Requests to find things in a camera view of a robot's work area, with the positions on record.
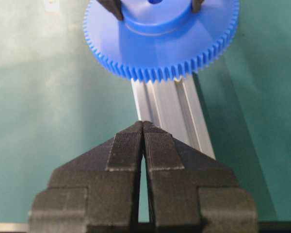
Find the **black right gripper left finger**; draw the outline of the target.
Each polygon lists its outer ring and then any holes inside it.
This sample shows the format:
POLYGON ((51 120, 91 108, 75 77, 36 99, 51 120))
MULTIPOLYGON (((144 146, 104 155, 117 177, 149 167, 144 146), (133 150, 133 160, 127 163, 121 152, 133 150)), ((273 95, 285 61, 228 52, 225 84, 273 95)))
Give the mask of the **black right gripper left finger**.
POLYGON ((143 124, 55 169, 36 195, 31 233, 130 233, 138 223, 143 124))

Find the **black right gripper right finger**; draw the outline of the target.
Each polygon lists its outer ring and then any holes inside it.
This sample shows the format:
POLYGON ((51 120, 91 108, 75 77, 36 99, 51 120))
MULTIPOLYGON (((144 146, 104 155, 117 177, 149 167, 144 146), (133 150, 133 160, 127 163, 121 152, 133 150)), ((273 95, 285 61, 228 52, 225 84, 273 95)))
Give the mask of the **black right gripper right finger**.
POLYGON ((231 168, 143 123, 150 219, 158 233, 256 233, 253 197, 231 168))

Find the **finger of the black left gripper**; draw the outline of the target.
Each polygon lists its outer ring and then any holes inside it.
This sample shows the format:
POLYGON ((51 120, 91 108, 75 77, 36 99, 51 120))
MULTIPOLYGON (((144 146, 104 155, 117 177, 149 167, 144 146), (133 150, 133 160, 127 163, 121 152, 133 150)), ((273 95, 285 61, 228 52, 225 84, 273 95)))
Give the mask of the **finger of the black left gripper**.
POLYGON ((112 13, 117 20, 123 20, 121 0, 97 0, 97 2, 112 13))
POLYGON ((198 13, 204 0, 192 0, 192 12, 198 13))

